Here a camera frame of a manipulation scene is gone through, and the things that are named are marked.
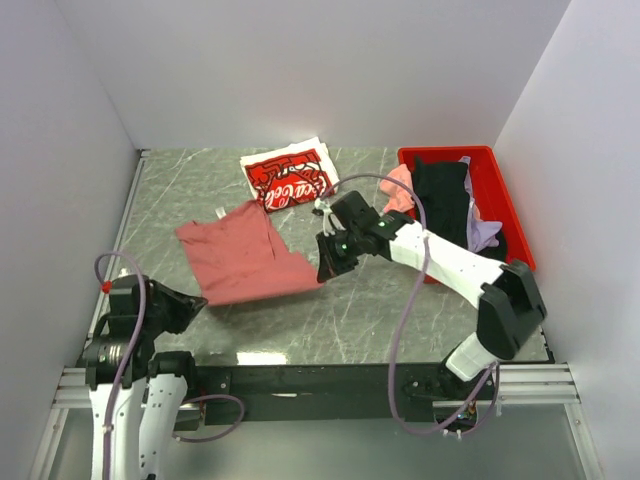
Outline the dusty rose t-shirt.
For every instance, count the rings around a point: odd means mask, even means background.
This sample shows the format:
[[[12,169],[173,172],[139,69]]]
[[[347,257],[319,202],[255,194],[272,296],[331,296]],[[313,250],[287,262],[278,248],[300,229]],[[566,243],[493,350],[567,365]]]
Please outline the dusty rose t-shirt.
[[[291,252],[269,216],[247,201],[213,223],[175,230],[211,306],[232,305],[317,290],[322,284],[306,256]]]

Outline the red white Coca-Cola shirt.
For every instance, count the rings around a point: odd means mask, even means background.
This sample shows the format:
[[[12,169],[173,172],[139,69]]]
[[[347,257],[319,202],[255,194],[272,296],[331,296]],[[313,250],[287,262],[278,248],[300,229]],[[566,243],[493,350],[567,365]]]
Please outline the red white Coca-Cola shirt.
[[[328,147],[318,137],[242,156],[240,167],[267,213],[314,202],[339,181]]]

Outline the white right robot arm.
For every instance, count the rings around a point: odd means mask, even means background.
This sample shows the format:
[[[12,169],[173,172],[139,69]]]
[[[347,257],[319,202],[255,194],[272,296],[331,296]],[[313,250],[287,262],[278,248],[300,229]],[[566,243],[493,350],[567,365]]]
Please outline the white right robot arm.
[[[460,399],[486,367],[513,359],[547,316],[530,267],[467,251],[426,230],[410,216],[380,214],[352,191],[334,204],[316,200],[323,217],[317,234],[317,280],[324,283],[355,269],[362,255],[412,267],[461,295],[477,311],[476,329],[438,368],[436,387]]]

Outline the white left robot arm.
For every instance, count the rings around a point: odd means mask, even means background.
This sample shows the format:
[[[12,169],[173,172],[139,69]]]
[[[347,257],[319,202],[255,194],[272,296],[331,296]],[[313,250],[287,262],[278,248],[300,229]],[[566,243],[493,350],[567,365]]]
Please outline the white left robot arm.
[[[159,479],[182,402],[200,388],[188,351],[158,353],[163,333],[183,333],[206,306],[146,276],[106,281],[109,307],[85,348],[94,479]]]

